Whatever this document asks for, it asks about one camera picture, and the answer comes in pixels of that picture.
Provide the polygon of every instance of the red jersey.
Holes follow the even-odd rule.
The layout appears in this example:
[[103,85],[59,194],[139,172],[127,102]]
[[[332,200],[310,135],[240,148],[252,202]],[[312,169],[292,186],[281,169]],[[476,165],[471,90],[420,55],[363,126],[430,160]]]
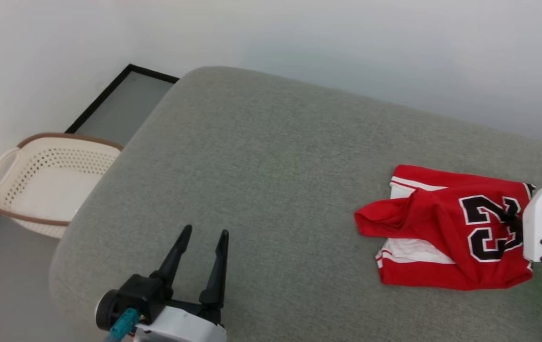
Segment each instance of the red jersey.
[[355,214],[362,235],[388,238],[377,255],[384,284],[476,290],[532,278],[517,221],[532,185],[410,165],[390,185],[392,199]]

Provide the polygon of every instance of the black number with white outline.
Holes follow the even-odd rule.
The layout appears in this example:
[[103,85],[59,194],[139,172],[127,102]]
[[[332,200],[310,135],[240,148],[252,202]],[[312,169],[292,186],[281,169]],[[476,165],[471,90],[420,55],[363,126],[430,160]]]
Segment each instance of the black number with white outline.
[[470,196],[459,199],[466,225],[491,223],[491,216],[505,224],[509,236],[493,238],[491,228],[475,228],[469,234],[468,243],[471,255],[479,262],[497,262],[503,253],[523,244],[523,226],[517,219],[521,205],[512,197],[503,197],[503,206],[491,201],[486,196]]

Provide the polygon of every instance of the white plastic basket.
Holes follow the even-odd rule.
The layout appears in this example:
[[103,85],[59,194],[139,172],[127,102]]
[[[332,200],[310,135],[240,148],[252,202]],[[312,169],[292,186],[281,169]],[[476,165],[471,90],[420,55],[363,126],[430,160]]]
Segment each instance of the white plastic basket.
[[31,231],[61,238],[122,149],[75,134],[27,138],[0,156],[0,214]]

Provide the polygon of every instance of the clothing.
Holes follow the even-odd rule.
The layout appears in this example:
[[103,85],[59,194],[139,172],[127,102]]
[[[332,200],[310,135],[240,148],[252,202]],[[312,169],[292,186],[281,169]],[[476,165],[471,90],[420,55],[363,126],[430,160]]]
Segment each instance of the clothing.
[[530,184],[399,165],[390,185],[392,199],[355,214],[362,235],[388,238],[384,284],[476,290],[532,278],[518,225]]

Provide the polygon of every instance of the black baseboard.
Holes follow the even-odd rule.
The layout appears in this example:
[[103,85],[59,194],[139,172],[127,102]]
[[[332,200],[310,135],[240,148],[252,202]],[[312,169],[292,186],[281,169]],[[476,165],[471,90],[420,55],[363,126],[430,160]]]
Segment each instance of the black baseboard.
[[169,82],[171,84],[175,84],[180,80],[177,77],[162,74],[161,72],[152,71],[151,69],[147,69],[145,67],[137,66],[130,64],[121,73],[115,77],[115,79],[110,82],[108,87],[98,95],[98,97],[91,102],[91,104],[84,110],[84,112],[79,115],[79,117],[75,120],[75,122],[66,130],[65,133],[74,134],[77,132],[77,130],[91,117],[91,115],[97,110],[98,107],[110,96],[113,91],[123,82],[127,76],[130,74],[130,72],[137,72],[138,74],[142,74],[145,76],[149,76],[152,78],[156,78],[158,80],[162,80],[165,82]]

